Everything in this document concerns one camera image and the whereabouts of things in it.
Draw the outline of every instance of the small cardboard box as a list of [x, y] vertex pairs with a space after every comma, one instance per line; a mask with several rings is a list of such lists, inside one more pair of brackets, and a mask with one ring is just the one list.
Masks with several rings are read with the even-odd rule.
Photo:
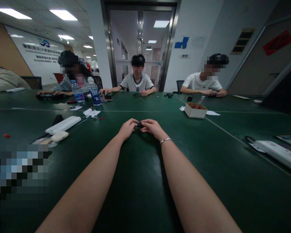
[[200, 105], [198, 109], [195, 109], [197, 103], [186, 103], [184, 111], [188, 117], [194, 118], [204, 118], [208, 109], [205, 108], [204, 105]]

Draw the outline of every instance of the red sign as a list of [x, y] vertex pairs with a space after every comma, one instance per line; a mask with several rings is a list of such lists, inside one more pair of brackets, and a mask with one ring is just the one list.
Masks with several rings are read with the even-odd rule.
[[291, 34], [288, 31], [284, 31], [279, 36], [264, 45], [263, 49], [265, 50], [266, 55], [269, 56], [290, 43]]

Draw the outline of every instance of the water bottle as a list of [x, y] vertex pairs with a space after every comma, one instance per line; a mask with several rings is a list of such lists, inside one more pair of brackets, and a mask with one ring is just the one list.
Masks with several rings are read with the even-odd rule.
[[85, 99], [84, 99], [83, 93], [82, 93], [82, 91], [81, 91], [79, 85], [76, 83], [75, 80], [71, 80], [71, 86], [72, 86], [72, 91], [73, 91], [73, 94], [74, 94], [75, 100], [76, 100], [78, 103], [85, 102]]
[[91, 92], [91, 96], [94, 102], [94, 106], [100, 106], [101, 101], [99, 98], [99, 93], [98, 93], [98, 87], [96, 83], [94, 82], [92, 77], [88, 77], [88, 89]]

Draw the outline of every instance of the bracelet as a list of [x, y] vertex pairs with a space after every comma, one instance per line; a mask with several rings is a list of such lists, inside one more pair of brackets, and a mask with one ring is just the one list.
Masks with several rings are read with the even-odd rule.
[[172, 140], [173, 141], [173, 139], [163, 139], [163, 140], [161, 140], [160, 144], [162, 144], [164, 141], [167, 141], [167, 140]]

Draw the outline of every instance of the glass door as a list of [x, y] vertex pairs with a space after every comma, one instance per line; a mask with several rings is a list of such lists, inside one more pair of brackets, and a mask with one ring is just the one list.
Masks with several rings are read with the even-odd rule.
[[106, 11], [113, 85], [119, 85], [127, 74], [132, 74], [132, 56], [142, 54], [143, 72], [158, 91], [163, 91], [175, 6], [107, 5]]

